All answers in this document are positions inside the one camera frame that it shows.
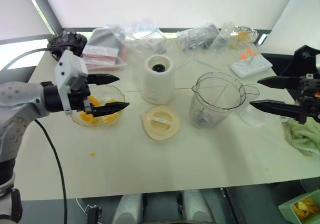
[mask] green container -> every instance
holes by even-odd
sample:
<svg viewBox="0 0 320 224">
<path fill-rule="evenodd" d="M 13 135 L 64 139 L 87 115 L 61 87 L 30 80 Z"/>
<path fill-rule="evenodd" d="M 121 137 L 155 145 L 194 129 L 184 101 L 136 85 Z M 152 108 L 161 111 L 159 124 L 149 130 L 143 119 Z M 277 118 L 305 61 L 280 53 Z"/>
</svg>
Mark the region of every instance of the green container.
<svg viewBox="0 0 320 224">
<path fill-rule="evenodd" d="M 320 190 L 315 190 L 310 193 L 305 193 L 299 195 L 281 205 L 278 206 L 279 211 L 282 216 L 287 220 L 294 224 L 320 224 L 320 212 L 311 213 L 306 219 L 299 220 L 294 210 L 292 209 L 292 205 L 297 203 L 298 201 L 310 197 L 314 204 L 320 208 Z"/>
</svg>

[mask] tabletop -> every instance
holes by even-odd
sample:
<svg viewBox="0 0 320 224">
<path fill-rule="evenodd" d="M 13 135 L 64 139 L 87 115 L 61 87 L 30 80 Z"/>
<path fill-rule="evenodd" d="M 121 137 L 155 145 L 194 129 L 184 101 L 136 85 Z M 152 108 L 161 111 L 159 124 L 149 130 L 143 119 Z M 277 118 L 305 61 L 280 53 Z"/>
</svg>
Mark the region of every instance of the tabletop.
<svg viewBox="0 0 320 224">
<path fill-rule="evenodd" d="M 120 77 L 112 84 L 130 102 L 115 125 L 90 129 L 74 123 L 63 112 L 40 119 L 56 146 L 68 198 L 227 187 L 320 175 L 319 157 L 305 157 L 290 146 L 279 117 L 268 119 L 261 128 L 244 124 L 236 114 L 210 130 L 191 124 L 191 87 L 198 77 L 212 71 L 231 74 L 221 61 L 214 68 L 200 63 L 206 62 L 201 52 L 182 54 L 173 48 L 167 51 L 178 67 L 174 98 L 167 105 L 178 113 L 181 127 L 168 140 L 150 139 L 142 126 L 141 114 L 155 105 L 141 97 L 139 78 L 144 59 L 150 54 L 128 52 L 127 66 L 109 72 Z M 224 59 L 228 63 L 236 57 L 236 53 L 230 52 Z M 55 82 L 56 64 L 46 53 L 30 82 Z M 272 75 L 275 74 L 270 69 L 241 82 L 255 85 L 260 91 L 258 99 L 293 103 L 286 90 L 257 84 L 258 79 Z M 16 161 L 15 186 L 22 200 L 62 197 L 54 155 L 36 124 L 27 128 Z"/>
</svg>

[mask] clear plastic pitcher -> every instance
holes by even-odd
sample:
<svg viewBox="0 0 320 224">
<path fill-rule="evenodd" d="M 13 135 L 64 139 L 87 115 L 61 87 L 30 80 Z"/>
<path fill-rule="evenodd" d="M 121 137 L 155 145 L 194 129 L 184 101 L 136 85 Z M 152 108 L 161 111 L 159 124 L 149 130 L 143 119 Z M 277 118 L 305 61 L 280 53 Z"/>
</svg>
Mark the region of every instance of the clear plastic pitcher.
<svg viewBox="0 0 320 224">
<path fill-rule="evenodd" d="M 237 78 L 225 73 L 202 75 L 194 91 L 190 118 L 198 128 L 211 128 L 234 111 L 241 111 L 259 96 L 256 87 L 243 85 Z"/>
</svg>

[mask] power strip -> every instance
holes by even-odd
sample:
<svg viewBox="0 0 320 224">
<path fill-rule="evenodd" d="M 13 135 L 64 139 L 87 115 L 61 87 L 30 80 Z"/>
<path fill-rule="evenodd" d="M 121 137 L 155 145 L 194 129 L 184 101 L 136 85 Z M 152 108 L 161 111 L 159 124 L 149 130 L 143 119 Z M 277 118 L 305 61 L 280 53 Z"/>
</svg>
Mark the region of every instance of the power strip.
<svg viewBox="0 0 320 224">
<path fill-rule="evenodd" d="M 230 65 L 230 69 L 239 78 L 245 78 L 272 67 L 272 64 L 262 55 L 254 56 L 252 61 L 241 60 Z"/>
</svg>

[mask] green towel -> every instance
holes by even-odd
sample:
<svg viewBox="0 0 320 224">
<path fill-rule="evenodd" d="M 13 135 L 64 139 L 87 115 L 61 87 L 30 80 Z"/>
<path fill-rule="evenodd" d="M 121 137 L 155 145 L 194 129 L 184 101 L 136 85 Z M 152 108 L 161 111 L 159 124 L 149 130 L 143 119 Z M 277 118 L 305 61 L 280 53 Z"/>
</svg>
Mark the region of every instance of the green towel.
<svg viewBox="0 0 320 224">
<path fill-rule="evenodd" d="M 290 118 L 287 122 L 287 141 L 306 156 L 320 154 L 320 124 L 308 117 L 305 124 Z"/>
</svg>

